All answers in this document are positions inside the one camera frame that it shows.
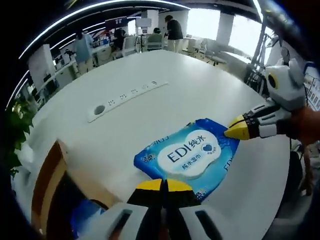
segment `blue wet wipes package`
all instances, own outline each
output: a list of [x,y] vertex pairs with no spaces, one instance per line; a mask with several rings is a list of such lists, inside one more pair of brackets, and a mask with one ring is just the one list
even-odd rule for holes
[[190,185],[203,201],[224,179],[239,140],[226,137],[225,126],[208,118],[154,141],[133,164],[152,179],[176,179]]

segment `window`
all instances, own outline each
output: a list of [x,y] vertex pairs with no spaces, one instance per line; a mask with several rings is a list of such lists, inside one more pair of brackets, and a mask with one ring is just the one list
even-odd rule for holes
[[186,34],[194,37],[217,38],[220,11],[212,9],[193,8],[188,13]]
[[[258,45],[260,32],[261,23],[236,15],[233,19],[229,45],[253,57]],[[266,27],[265,33],[271,36],[272,30]],[[268,61],[270,52],[271,48],[265,50],[265,63]]]
[[131,20],[128,22],[128,35],[136,35],[136,20]]

